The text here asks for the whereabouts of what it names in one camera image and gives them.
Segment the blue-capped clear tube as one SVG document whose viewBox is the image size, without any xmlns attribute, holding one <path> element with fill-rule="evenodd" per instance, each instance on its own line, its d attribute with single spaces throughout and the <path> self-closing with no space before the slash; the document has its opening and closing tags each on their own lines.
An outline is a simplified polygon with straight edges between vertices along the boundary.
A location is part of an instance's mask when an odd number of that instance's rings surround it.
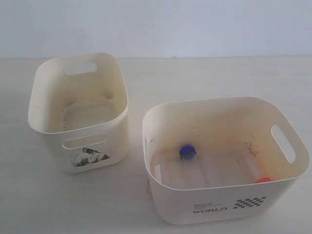
<svg viewBox="0 0 312 234">
<path fill-rule="evenodd" d="M 182 160 L 183 174 L 186 176 L 190 188 L 200 188 L 204 185 L 201 167 L 196 157 L 195 147 L 184 145 L 179 150 Z"/>
</svg>

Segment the orange-capped clear tube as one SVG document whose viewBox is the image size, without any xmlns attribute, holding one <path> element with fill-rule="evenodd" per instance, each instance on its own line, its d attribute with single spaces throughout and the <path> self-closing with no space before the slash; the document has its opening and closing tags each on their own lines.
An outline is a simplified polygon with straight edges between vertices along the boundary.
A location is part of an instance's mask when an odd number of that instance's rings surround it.
<svg viewBox="0 0 312 234">
<path fill-rule="evenodd" d="M 253 176 L 253 183 L 265 183 L 271 182 L 272 179 L 268 176 L 268 173 L 263 169 L 253 157 L 245 157 L 245 163 Z"/>
</svg>

